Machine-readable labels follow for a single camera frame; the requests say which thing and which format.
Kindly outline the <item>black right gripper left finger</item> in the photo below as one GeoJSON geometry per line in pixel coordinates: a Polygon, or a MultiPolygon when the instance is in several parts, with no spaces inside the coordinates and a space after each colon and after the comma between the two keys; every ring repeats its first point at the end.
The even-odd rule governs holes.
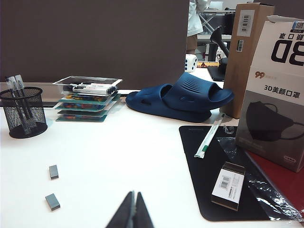
{"type": "Polygon", "coordinates": [[[130,191],[125,196],[106,228],[132,228],[134,213],[134,191],[130,191]]]}

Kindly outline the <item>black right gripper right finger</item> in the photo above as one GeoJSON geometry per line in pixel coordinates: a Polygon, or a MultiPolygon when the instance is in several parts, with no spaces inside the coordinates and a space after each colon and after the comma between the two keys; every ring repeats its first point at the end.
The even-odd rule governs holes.
{"type": "Polygon", "coordinates": [[[135,227],[154,228],[152,219],[149,215],[141,192],[138,192],[136,199],[135,227]]]}

